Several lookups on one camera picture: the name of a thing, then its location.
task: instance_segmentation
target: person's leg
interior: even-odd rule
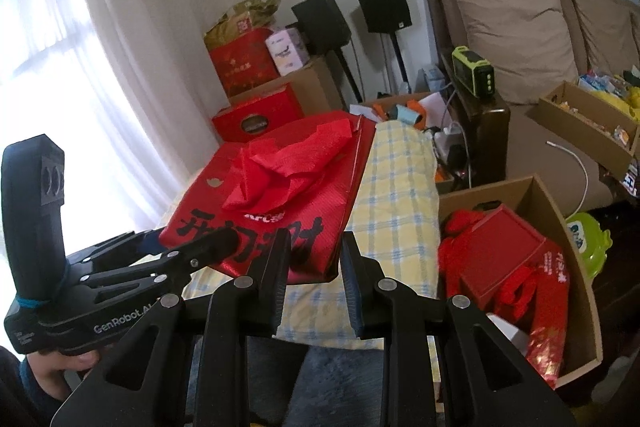
[[[202,339],[196,344],[191,364],[187,414],[193,414]],[[277,339],[247,338],[249,411],[252,421],[280,425],[308,346]]]
[[[310,347],[300,368],[285,427],[377,427],[383,352]]]

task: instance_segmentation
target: metal screw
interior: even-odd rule
[[[180,298],[175,293],[167,293],[160,299],[160,305],[163,308],[173,308],[178,302],[180,302]]]
[[[469,306],[471,306],[471,301],[469,300],[469,297],[466,297],[464,295],[454,295],[453,298],[451,299],[451,302],[453,302],[453,305],[456,308],[460,308],[461,310],[465,308],[469,308]]]
[[[378,281],[378,288],[384,290],[385,292],[390,292],[398,288],[398,283],[393,279],[385,277],[384,279],[380,279]]]
[[[249,277],[248,275],[241,275],[234,281],[234,286],[236,288],[249,288],[249,286],[251,286],[253,283],[254,280],[251,279],[251,277]]]

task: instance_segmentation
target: green plastic stool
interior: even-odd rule
[[[575,246],[578,247],[587,273],[593,280],[602,271],[607,260],[607,250],[613,245],[611,234],[609,230],[603,232],[600,224],[586,212],[580,212],[567,219],[567,227],[574,236]]]

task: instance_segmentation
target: dark wooden floor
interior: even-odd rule
[[[593,386],[604,378],[611,363],[640,329],[640,208],[624,202],[590,214],[603,230],[610,230],[613,241],[604,269],[593,281],[604,361],[600,367],[558,390],[571,406],[588,403]]]

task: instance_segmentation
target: sofa seat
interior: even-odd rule
[[[530,105],[511,105],[507,149],[507,179],[537,173],[556,200],[562,215],[568,216],[580,203],[584,191],[584,173],[573,156],[546,144],[547,140],[575,152],[589,175],[589,190],[582,211],[608,206],[613,196],[600,181],[599,167],[585,153],[531,120]]]

